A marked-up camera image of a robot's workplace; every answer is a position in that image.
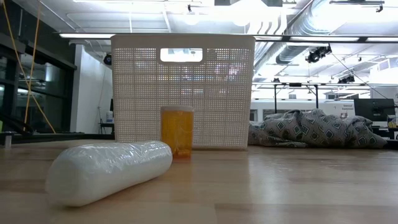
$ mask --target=gray patterned blanket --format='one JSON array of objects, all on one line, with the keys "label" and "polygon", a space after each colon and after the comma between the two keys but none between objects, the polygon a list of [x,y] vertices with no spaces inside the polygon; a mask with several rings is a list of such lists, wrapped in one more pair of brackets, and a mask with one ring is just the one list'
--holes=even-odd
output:
[{"label": "gray patterned blanket", "polygon": [[272,114],[251,122],[249,145],[279,147],[382,148],[387,141],[374,134],[372,121],[355,116],[341,119],[314,109]]}]

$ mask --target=perforated basket wall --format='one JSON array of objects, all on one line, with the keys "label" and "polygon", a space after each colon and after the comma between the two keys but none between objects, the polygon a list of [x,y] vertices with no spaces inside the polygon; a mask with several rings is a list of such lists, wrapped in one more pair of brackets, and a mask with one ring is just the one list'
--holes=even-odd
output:
[{"label": "perforated basket wall", "polygon": [[[195,109],[194,147],[247,147],[253,37],[115,35],[111,40],[118,142],[160,139],[160,107],[188,105]],[[163,62],[162,48],[203,49],[203,60]]]}]

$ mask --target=yellow cable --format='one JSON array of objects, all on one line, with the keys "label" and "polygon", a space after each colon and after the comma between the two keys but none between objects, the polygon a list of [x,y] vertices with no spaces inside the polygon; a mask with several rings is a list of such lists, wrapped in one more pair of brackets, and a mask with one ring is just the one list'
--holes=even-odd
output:
[{"label": "yellow cable", "polygon": [[39,6],[37,8],[37,23],[36,23],[36,32],[35,32],[35,42],[33,45],[33,58],[32,58],[32,66],[30,67],[30,77],[29,77],[29,84],[27,87],[27,101],[26,101],[26,108],[25,108],[25,124],[27,122],[27,112],[29,110],[29,101],[30,101],[30,94],[31,94],[31,85],[32,85],[32,76],[33,76],[33,68],[35,67],[35,56],[36,56],[36,43],[37,43],[37,34],[39,32],[39,24],[40,24],[40,10],[41,4],[39,2]]},{"label": "yellow cable", "polygon": [[[10,37],[11,37],[11,40],[12,40],[12,46],[14,47],[14,51],[15,51],[15,55],[16,55],[17,60],[18,60],[19,68],[21,69],[22,74],[24,75],[26,85],[30,88],[30,85],[29,85],[29,83],[28,83],[28,81],[27,81],[27,78],[26,78],[26,74],[25,74],[24,68],[22,67],[22,64],[21,64],[21,60],[19,59],[17,47],[16,47],[15,41],[14,41],[14,37],[13,37],[13,35],[12,35],[10,20],[9,20],[8,14],[7,14],[6,2],[4,1],[4,2],[2,3],[2,5],[3,5],[3,9],[4,9],[4,14],[6,15],[8,30],[9,30],[9,32],[10,32]],[[44,119],[46,120],[47,124],[50,126],[51,130],[52,130],[53,133],[55,134],[56,132],[55,132],[54,128],[52,127],[52,125],[50,124],[50,121],[47,119],[46,115],[44,114],[43,110],[41,109],[41,107],[40,107],[40,105],[39,105],[39,102],[37,102],[37,100],[36,100],[36,97],[35,97],[34,95],[32,95],[32,97],[33,97],[33,100],[36,102],[37,108],[38,108],[39,111],[42,113],[42,115],[43,115]]]}]

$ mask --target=wooden table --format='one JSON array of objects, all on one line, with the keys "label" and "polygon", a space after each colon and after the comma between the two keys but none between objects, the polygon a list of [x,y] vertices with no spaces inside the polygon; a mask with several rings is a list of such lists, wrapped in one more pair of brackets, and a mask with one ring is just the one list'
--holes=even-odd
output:
[{"label": "wooden table", "polygon": [[0,149],[0,223],[397,223],[398,152],[341,149],[195,151],[191,161],[81,208],[44,190],[65,148],[99,141]]}]

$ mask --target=white foam roll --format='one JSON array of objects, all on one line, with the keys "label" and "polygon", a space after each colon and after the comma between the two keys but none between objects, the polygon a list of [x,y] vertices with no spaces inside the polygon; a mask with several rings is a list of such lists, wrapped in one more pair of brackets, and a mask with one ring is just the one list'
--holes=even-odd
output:
[{"label": "white foam roll", "polygon": [[49,169],[45,189],[67,206],[82,206],[162,175],[172,151],[160,141],[103,143],[63,151]]}]

